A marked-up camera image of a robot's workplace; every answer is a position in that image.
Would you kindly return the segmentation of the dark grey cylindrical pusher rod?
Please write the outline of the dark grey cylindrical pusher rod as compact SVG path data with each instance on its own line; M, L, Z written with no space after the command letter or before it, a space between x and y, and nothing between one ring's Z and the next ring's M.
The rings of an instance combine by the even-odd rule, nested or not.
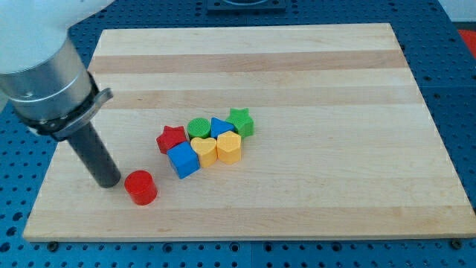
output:
M92 123L73 133L67 141L101 188L111 188L120 181L120 171Z

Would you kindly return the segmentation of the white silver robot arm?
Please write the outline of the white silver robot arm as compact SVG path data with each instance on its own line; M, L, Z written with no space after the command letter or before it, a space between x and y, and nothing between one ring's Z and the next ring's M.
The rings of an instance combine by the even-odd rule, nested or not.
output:
M116 185L120 171L91 119L112 91L98 89L68 30L112 2L1 2L1 91L25 125L67 141L102 188Z

